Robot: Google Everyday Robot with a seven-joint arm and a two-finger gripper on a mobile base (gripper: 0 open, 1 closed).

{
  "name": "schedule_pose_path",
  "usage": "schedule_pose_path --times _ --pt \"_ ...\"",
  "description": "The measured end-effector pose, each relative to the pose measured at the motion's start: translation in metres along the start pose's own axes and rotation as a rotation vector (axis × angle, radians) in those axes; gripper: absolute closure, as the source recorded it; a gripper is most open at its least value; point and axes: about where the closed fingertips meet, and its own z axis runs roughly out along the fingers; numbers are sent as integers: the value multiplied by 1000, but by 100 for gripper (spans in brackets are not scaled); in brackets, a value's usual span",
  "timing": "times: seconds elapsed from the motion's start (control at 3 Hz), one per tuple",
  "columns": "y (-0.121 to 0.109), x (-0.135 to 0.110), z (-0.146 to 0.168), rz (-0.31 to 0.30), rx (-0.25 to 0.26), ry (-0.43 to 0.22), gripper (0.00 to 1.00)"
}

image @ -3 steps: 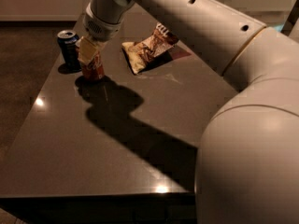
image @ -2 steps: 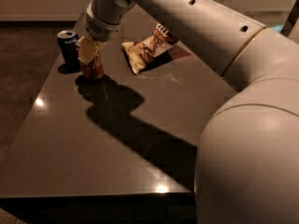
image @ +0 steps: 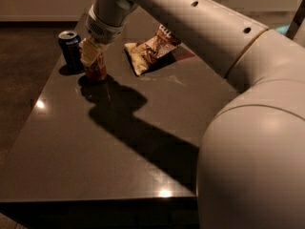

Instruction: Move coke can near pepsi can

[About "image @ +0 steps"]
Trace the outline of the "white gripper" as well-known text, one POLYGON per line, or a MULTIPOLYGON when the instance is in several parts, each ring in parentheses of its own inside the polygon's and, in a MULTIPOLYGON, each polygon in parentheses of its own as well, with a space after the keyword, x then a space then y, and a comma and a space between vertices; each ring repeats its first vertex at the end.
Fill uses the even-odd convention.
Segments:
POLYGON ((86 28, 91 35, 83 39, 81 46, 81 62, 89 67, 95 59, 108 48, 123 31, 123 27, 114 27, 102 22, 90 8, 86 21, 86 28))

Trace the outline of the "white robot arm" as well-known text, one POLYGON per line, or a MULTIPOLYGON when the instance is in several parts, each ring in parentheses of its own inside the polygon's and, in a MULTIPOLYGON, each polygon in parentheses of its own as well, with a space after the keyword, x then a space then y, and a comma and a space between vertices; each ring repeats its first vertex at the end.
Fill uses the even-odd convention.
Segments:
POLYGON ((304 48, 213 0, 95 0, 87 29, 110 44, 137 7, 238 93, 202 137, 201 229, 305 229, 304 48))

